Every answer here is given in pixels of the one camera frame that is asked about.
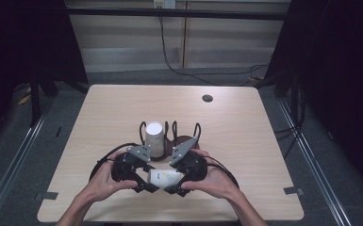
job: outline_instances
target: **light wood surface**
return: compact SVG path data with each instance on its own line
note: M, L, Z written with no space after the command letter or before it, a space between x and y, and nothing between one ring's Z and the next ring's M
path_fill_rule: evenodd
M213 102L202 96L209 94ZM237 178L240 189L266 220L301 219L296 194L256 89L176 86L95 85L90 88L48 191L38 219L57 221L74 196L88 183L97 160L113 148L138 142L142 121L177 121L178 135L193 135L202 126L200 146ZM169 160L151 165L170 169ZM139 169L142 178L147 173ZM95 203L85 220L106 222L233 221L237 217L224 201L193 191L185 198L162 190L156 193L122 190Z

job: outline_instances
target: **person's left hand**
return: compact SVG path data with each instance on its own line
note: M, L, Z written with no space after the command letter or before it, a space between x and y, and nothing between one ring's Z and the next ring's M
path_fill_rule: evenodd
M108 159L114 160L116 157L124 152L117 151L113 153ZM111 178L111 169L114 166L114 162L108 160L104 163L99 170L92 177L90 182L79 195L85 196L84 198L90 202L99 202L107 199L114 192L121 189L134 188L138 184L136 181L121 181L115 182Z

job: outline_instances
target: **hand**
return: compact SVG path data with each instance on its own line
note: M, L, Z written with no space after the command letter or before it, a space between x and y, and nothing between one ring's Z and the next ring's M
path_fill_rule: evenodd
M201 156L209 156L208 152L191 149L191 151L198 153ZM211 158L206 158L207 163L218 163ZM181 188L188 190L201 190L216 198L225 199L238 191L237 186L221 169L215 167L207 167L207 175L203 181L193 182L187 181L181 185Z
M99 202L107 199L118 190L136 187L138 184L135 181L115 182L111 178L111 169L114 165L113 160L122 153L118 151L111 154L108 161L99 168L79 195L85 196L91 202Z

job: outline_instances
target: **black backdrop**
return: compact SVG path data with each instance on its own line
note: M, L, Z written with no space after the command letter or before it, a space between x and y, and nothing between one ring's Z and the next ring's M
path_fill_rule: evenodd
M279 74L280 95L297 75L309 104L363 174L363 0L292 0L289 10L307 18L284 23L266 75Z
M32 73L88 83L69 16L23 6L65 7L63 0L0 0L0 119L14 87L28 83Z

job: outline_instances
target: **white paper cup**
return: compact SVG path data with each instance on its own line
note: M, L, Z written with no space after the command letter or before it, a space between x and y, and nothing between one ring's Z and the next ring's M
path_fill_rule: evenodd
M151 121L146 125L146 144L151 145L152 157L164 154L164 132L160 122Z
M181 172L174 169L151 169L148 173L148 183L160 188L175 186L181 180Z

